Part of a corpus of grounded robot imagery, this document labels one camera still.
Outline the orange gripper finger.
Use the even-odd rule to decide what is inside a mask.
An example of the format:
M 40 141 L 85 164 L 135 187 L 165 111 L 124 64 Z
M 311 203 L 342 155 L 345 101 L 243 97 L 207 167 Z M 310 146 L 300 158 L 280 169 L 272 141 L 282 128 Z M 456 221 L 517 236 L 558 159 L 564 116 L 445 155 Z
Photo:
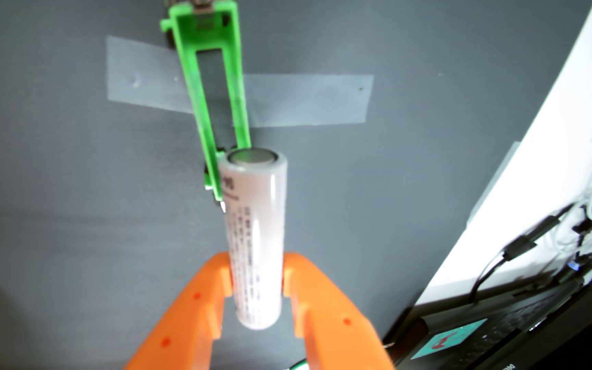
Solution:
M 229 254 L 215 254 L 177 295 L 124 369 L 209 369 L 232 291 Z
M 305 256 L 284 254 L 283 295 L 310 369 L 394 369 L 370 320 Z

